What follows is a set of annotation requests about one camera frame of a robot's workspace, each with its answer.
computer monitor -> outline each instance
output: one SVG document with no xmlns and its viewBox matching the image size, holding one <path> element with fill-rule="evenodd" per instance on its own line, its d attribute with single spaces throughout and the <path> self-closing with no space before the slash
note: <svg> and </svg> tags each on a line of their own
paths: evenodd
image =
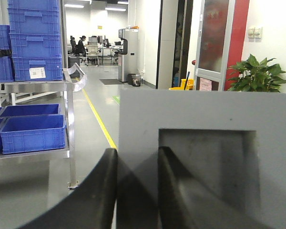
<svg viewBox="0 0 286 229">
<path fill-rule="evenodd" d="M 99 44 L 102 44 L 103 43 L 103 36 L 97 36 L 97 42 Z"/>
<path fill-rule="evenodd" d="M 109 40 L 106 38 L 106 47 L 109 48 L 110 44 L 109 44 Z"/>
</svg>

wall switch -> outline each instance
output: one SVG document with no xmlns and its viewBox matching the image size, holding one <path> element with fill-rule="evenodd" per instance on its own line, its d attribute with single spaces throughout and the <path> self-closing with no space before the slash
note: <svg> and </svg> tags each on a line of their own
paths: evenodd
<svg viewBox="0 0 286 229">
<path fill-rule="evenodd" d="M 255 37 L 255 27 L 250 27 L 248 29 L 248 38 L 254 38 Z"/>
<path fill-rule="evenodd" d="M 256 27 L 254 30 L 254 38 L 261 39 L 262 38 L 262 30 L 263 30 L 263 27 Z"/>
</svg>

yellow mop bucket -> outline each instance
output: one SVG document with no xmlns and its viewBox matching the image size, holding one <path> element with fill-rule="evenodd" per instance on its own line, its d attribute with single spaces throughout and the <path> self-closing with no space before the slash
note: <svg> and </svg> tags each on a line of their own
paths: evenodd
<svg viewBox="0 0 286 229">
<path fill-rule="evenodd" d="M 185 81 L 186 79 L 182 79 L 180 87 L 171 87 L 168 90 L 184 90 Z M 188 79 L 185 90 L 192 90 L 193 87 L 194 87 L 194 79 Z"/>
</svg>

white label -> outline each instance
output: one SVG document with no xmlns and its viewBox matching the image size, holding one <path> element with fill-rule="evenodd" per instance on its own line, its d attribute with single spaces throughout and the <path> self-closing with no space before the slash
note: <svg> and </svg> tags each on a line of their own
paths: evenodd
<svg viewBox="0 0 286 229">
<path fill-rule="evenodd" d="M 30 68 L 30 78 L 31 79 L 46 78 L 46 72 L 44 68 Z"/>
</svg>

yellow floor line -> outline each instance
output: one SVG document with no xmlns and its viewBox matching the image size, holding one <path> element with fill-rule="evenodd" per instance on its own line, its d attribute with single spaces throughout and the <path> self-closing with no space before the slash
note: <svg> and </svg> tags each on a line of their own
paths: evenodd
<svg viewBox="0 0 286 229">
<path fill-rule="evenodd" d="M 86 100 L 88 101 L 89 106 L 90 106 L 90 108 L 91 108 L 91 110 L 92 110 L 92 112 L 93 112 L 95 118 L 97 119 L 97 121 L 98 121 L 98 123 L 99 123 L 99 125 L 100 125 L 100 127 L 101 127 L 101 129 L 102 129 L 102 131 L 103 131 L 103 133 L 104 133 L 104 135 L 105 135 L 105 137 L 106 137 L 106 139 L 107 139 L 109 145 L 110 145 L 110 147 L 117 149 L 117 147 L 116 147 L 116 145 L 115 145 L 115 143 L 114 143 L 112 137 L 111 137 L 110 134 L 108 133 L 108 130 L 106 129 L 106 127 L 105 127 L 105 125 L 104 125 L 104 123 L 103 123 L 103 121 L 102 121 L 102 119 L 101 119 L 99 113 L 97 113 L 97 111 L 96 111 L 96 109 L 95 109 L 93 103 L 91 102 L 91 100 L 90 100 L 90 98 L 89 98 L 87 92 L 85 91 L 85 89 L 82 89 L 82 92 L 84 93 L 84 95 L 85 95 L 85 97 L 86 97 Z"/>
</svg>

